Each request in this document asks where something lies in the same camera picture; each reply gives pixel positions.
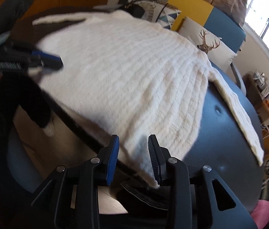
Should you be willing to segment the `cream knitted sweater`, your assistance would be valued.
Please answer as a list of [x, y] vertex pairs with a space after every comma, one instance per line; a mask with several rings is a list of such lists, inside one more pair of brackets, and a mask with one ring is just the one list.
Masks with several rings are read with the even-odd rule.
[[79, 12], [81, 19], [40, 39], [36, 46], [59, 55], [60, 71], [39, 85], [92, 125], [86, 131], [117, 134], [119, 161], [157, 188], [147, 138], [155, 134], [182, 159], [195, 143], [209, 83], [228, 105], [259, 165], [264, 151], [250, 117], [207, 55], [188, 39], [157, 23], [117, 10]]

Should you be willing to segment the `pink bed quilt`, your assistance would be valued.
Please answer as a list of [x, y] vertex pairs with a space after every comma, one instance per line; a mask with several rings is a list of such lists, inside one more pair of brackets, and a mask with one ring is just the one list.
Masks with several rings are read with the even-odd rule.
[[258, 200], [257, 205], [250, 215], [258, 229], [264, 228], [269, 222], [269, 201]]

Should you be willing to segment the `wooden side table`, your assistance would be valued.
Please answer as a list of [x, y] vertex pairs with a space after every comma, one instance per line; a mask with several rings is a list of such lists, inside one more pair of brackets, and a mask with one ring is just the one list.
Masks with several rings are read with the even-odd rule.
[[243, 81], [246, 88], [246, 97], [249, 99], [254, 109], [256, 110], [260, 122], [264, 126], [269, 125], [269, 106], [267, 105], [266, 99], [263, 97], [260, 89], [255, 83], [252, 75], [247, 73], [243, 77]]

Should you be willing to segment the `geometric triangle print cushion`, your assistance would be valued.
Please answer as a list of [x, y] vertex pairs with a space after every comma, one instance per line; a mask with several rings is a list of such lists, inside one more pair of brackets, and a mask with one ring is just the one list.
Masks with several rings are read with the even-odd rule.
[[177, 7], [158, 0], [128, 0], [128, 3], [137, 4], [145, 10], [142, 20], [159, 23], [168, 30], [172, 29], [173, 23], [181, 14]]

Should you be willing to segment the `black handbag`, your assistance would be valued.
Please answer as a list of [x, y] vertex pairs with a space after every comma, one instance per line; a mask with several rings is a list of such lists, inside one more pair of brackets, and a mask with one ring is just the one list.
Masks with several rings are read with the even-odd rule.
[[141, 6], [134, 3], [121, 5], [119, 6], [118, 10], [125, 11], [129, 13], [130, 15], [132, 15], [133, 17], [139, 18], [139, 19], [141, 19], [143, 15], [145, 14], [145, 10]]

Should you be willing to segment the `deer print cushion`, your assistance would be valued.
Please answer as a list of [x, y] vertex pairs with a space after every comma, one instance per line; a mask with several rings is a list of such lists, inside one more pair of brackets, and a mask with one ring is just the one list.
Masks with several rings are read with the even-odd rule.
[[226, 72], [237, 54], [210, 31], [189, 17], [183, 20], [179, 34], [187, 38], [199, 50], [206, 53], [208, 59]]

